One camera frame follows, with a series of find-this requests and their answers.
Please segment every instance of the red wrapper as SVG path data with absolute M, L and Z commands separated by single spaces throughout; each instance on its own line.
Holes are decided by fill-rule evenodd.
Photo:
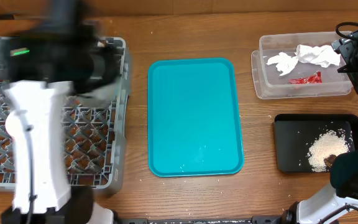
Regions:
M 304 78 L 291 78 L 289 84 L 306 84 L 306 83 L 322 83 L 321 72 L 316 72 L 314 75 Z

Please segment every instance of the gray plastic crate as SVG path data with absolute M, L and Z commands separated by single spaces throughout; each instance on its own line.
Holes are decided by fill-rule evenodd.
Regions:
M 0 37 L 1 42 L 14 37 Z M 64 160 L 71 185 L 91 185 L 97 193 L 120 191 L 124 176 L 126 139 L 124 124 L 127 99 L 131 93 L 131 57 L 121 38 L 103 37 L 117 47 L 120 57 L 121 89 L 108 108 L 85 108 L 68 98 L 62 111 L 65 130 Z M 1 79 L 6 72 L 0 60 L 0 190 L 14 190 L 12 139 L 4 124 L 9 114 L 9 99 Z

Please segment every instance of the white tissue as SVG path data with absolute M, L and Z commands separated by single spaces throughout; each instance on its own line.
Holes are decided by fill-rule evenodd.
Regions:
M 280 52 L 278 55 L 267 60 L 267 65 L 274 63 L 277 64 L 277 71 L 283 72 L 280 74 L 280 76 L 282 76 L 290 73 L 295 68 L 295 65 L 298 63 L 298 57 L 290 57 L 286 53 Z
M 298 45 L 295 56 L 288 56 L 286 53 L 280 52 L 278 55 L 267 60 L 267 65 L 276 63 L 277 71 L 282 72 L 280 76 L 290 73 L 297 63 L 312 63 L 320 65 L 323 68 L 336 65 L 339 66 L 341 56 L 333 50 L 329 45 L 322 47 L 309 47 L 306 45 Z

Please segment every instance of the transparent plastic bin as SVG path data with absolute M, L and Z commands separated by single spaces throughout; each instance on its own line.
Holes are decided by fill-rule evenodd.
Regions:
M 259 40 L 259 50 L 251 54 L 252 78 L 257 96 L 260 99 L 281 99 L 317 96 L 340 96 L 351 92 L 352 83 L 346 73 L 338 73 L 337 69 L 344 66 L 341 58 L 339 66 L 330 65 L 323 68 L 319 65 L 301 63 L 295 66 L 288 75 L 280 76 L 276 64 L 266 65 L 270 57 L 284 52 L 289 56 L 295 56 L 296 47 L 299 44 L 311 47 L 331 45 L 335 40 L 340 39 L 335 32 L 315 32 L 303 34 L 278 34 L 265 35 Z M 310 83 L 291 85 L 288 80 L 291 78 L 308 77 L 321 72 L 323 83 Z

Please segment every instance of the blue tray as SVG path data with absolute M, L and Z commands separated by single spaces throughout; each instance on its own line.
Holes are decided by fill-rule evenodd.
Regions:
M 149 166 L 159 177 L 219 175 L 244 165 L 236 80 L 224 58 L 149 68 Z

